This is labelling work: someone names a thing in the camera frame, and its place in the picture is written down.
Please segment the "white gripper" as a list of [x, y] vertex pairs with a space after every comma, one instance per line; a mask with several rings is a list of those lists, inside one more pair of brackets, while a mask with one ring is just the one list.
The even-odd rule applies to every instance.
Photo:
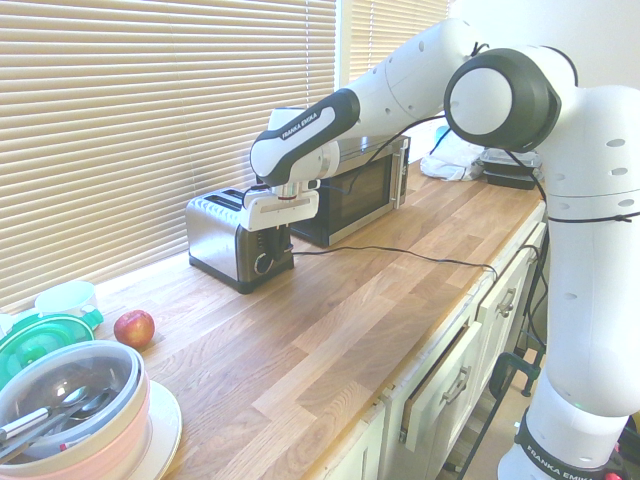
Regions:
[[288, 224], [313, 218], [318, 205], [319, 194], [315, 190], [303, 192], [293, 200], [279, 199], [270, 191], [248, 193], [243, 201], [242, 227], [248, 231], [270, 228], [269, 255], [278, 262], [293, 249]]

